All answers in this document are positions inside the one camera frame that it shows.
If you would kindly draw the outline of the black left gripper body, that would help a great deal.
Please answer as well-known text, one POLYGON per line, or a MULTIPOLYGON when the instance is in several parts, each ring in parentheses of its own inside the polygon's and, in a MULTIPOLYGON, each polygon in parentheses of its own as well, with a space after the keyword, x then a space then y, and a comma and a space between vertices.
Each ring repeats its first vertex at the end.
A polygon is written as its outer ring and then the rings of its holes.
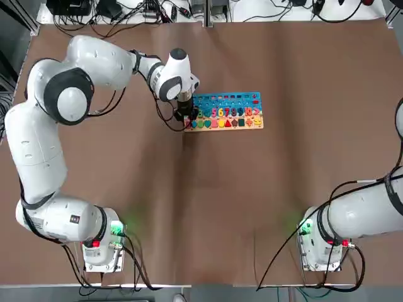
POLYGON ((193 114, 193 100, 189 99, 187 101, 177 101, 177 108, 174 113, 174 117, 177 120, 183 120, 187 116, 188 118, 192 119, 193 114))

